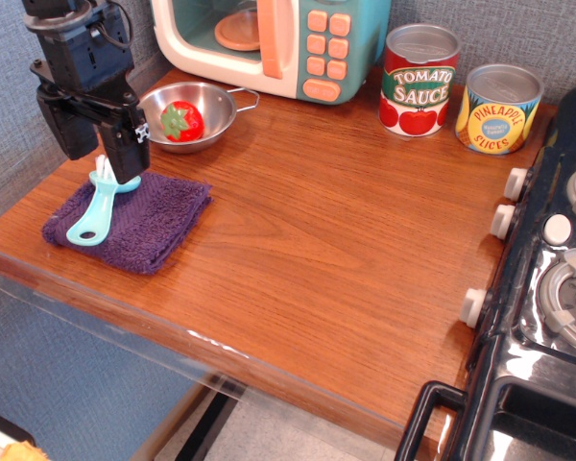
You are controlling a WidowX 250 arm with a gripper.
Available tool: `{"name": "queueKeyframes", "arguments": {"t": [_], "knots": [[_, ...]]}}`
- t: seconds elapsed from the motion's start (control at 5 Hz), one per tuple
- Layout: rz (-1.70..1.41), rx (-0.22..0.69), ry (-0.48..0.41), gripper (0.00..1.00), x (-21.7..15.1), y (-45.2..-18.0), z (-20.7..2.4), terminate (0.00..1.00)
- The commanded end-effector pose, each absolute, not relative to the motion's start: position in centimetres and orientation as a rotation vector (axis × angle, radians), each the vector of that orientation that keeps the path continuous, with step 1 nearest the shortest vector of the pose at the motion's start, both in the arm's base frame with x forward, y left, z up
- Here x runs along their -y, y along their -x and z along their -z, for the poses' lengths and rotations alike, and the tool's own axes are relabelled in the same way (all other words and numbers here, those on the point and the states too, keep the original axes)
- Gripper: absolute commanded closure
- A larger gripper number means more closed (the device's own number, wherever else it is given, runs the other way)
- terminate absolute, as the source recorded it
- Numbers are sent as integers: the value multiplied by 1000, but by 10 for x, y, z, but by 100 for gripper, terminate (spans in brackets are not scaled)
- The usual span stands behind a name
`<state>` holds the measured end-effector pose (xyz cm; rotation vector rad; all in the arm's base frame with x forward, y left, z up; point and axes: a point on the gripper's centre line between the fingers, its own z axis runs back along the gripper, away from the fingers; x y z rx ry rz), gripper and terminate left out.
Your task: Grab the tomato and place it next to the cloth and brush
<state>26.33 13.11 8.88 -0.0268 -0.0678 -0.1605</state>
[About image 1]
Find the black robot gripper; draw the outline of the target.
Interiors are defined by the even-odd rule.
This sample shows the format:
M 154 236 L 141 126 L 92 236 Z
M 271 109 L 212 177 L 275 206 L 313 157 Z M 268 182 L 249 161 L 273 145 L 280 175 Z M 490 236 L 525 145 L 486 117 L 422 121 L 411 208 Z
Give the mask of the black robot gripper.
M 133 70 L 132 22 L 117 1 L 25 1 L 24 24 L 44 53 L 32 71 L 36 100 L 69 159 L 99 141 L 118 183 L 150 167 L 149 126 L 127 82 Z

